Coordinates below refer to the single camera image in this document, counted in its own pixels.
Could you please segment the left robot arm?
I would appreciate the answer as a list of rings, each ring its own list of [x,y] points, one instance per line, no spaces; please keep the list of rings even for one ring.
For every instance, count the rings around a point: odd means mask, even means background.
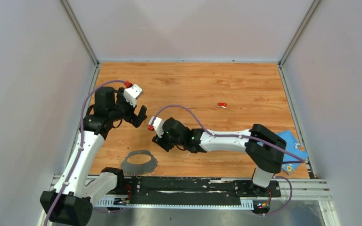
[[[143,89],[137,84],[125,88],[100,87],[93,90],[94,103],[81,114],[80,133],[69,162],[51,191],[44,191],[40,203],[49,222],[71,226],[88,224],[95,205],[110,191],[131,195],[123,170],[106,167],[88,185],[86,180],[97,152],[104,144],[114,122],[127,122],[138,128],[147,118],[146,107],[136,114],[137,100]]]

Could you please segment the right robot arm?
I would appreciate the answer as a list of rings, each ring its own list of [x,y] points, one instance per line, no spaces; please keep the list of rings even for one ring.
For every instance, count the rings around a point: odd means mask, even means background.
[[[189,129],[180,121],[151,117],[148,130],[156,135],[152,141],[165,151],[174,147],[190,153],[233,151],[247,154],[256,164],[247,193],[256,197],[270,196],[270,180],[280,173],[286,141],[261,124],[251,129],[221,132]]]

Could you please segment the red-headed key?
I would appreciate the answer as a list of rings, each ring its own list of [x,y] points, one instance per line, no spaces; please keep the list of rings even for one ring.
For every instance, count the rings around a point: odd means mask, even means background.
[[[224,108],[224,109],[227,108],[227,104],[225,102],[218,102],[216,105],[217,105],[217,107],[220,107],[220,108]]]

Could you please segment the metal key organizer plate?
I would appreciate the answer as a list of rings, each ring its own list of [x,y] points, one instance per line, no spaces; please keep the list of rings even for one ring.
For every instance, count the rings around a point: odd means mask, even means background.
[[[158,166],[158,160],[148,150],[129,152],[122,161],[120,168],[126,175],[141,176],[153,173]]]

